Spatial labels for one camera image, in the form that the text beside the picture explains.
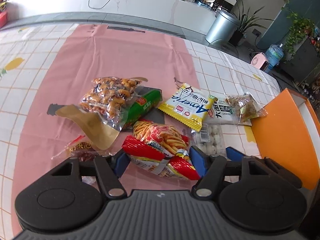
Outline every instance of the silver trash can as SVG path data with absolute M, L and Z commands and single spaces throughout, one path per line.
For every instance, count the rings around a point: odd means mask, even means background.
M 221 10 L 217 12 L 216 19 L 208 31 L 205 39 L 209 43 L 216 40 L 228 42 L 239 25 L 240 21 L 235 15 Z

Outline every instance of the electrical outlet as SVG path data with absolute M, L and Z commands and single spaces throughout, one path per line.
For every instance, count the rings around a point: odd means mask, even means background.
M 254 35 L 256 35 L 257 37 L 259 37 L 259 36 L 261 35 L 261 32 L 259 32 L 257 29 L 254 29 L 254 30 L 252 31 L 252 33 L 253 33 Z

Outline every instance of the red plastic container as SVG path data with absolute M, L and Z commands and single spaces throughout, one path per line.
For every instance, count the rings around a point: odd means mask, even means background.
M 7 23 L 7 12 L 4 11 L 4 12 L 0 13 L 0 28 L 5 26 L 6 23 Z

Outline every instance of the blue water jug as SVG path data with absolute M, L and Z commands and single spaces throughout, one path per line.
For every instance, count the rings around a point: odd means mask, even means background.
M 266 68 L 265 72 L 268 73 L 270 72 L 271 69 L 277 64 L 279 64 L 280 60 L 283 58 L 284 53 L 282 50 L 283 44 L 280 45 L 271 45 L 267 52 L 265 53 L 268 61 L 269 61 L 269 66 Z

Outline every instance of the black plant pot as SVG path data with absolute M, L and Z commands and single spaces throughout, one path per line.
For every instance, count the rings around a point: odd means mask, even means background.
M 238 45 L 239 41 L 242 39 L 242 37 L 243 37 L 243 34 L 241 32 L 239 32 L 238 30 L 236 30 L 233 33 L 231 39 L 229 40 L 229 43 L 231 43 L 233 46 L 236 47 Z

